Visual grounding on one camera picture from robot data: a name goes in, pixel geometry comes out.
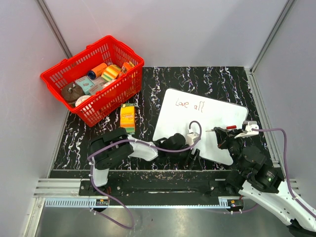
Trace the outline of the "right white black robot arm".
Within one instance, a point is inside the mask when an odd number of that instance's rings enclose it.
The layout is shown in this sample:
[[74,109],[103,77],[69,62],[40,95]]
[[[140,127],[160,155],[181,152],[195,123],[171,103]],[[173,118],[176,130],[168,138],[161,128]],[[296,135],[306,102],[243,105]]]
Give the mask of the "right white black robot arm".
[[243,129],[213,128],[217,146],[228,150],[233,159],[230,173],[225,179],[225,191],[229,195],[247,197],[282,221],[295,237],[316,235],[316,210],[293,191],[285,179],[287,170],[266,163],[267,158],[256,146],[244,146],[244,137],[258,135],[258,125],[246,125]]

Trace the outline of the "red capped whiteboard marker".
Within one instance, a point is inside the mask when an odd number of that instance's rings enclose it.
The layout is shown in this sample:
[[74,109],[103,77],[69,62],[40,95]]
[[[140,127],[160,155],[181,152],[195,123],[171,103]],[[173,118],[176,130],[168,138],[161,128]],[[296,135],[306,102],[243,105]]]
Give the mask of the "red capped whiteboard marker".
[[215,132],[216,130],[233,130],[233,129],[237,129],[237,126],[232,125],[232,126],[226,126],[225,128],[214,127],[213,129],[206,130],[206,132]]

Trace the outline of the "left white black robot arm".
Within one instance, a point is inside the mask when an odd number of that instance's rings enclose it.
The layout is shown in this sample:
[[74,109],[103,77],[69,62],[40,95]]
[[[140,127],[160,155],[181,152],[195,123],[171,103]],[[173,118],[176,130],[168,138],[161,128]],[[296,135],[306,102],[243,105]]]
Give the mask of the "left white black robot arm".
[[153,161],[159,156],[189,158],[192,148],[199,142],[201,135],[189,129],[183,136],[176,133],[169,138],[154,142],[138,140],[128,134],[126,129],[118,128],[90,142],[89,164],[92,166],[90,190],[96,195],[106,192],[109,170],[127,157]]

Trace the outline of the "white whiteboard black frame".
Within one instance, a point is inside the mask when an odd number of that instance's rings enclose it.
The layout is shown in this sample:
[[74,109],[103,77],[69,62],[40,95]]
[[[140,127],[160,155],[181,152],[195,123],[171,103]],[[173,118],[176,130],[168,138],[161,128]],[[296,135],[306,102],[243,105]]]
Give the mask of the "white whiteboard black frame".
[[201,140],[195,146],[200,149],[200,156],[206,160],[232,165],[233,160],[228,150],[217,147],[216,135],[210,130],[234,125],[241,128],[247,115],[247,107],[170,88],[165,92],[153,140],[168,138],[175,133],[185,136],[189,123],[196,120],[202,127]]

